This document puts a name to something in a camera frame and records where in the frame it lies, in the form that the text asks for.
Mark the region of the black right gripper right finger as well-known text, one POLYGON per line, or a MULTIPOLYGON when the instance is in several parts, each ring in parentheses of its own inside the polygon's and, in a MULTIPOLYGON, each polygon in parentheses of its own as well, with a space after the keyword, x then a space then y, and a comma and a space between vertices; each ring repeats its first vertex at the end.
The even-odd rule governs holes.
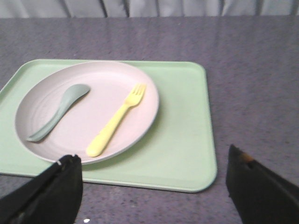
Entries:
POLYGON ((226 186, 244 224, 297 224, 299 188, 241 149, 228 152, 226 186))

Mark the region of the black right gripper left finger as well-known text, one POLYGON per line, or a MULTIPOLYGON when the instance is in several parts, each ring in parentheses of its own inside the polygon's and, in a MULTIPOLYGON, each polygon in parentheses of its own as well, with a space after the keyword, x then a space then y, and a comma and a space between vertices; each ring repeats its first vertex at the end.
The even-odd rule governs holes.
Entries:
POLYGON ((72 224, 83 194, 82 164, 65 155, 0 200, 2 224, 72 224))

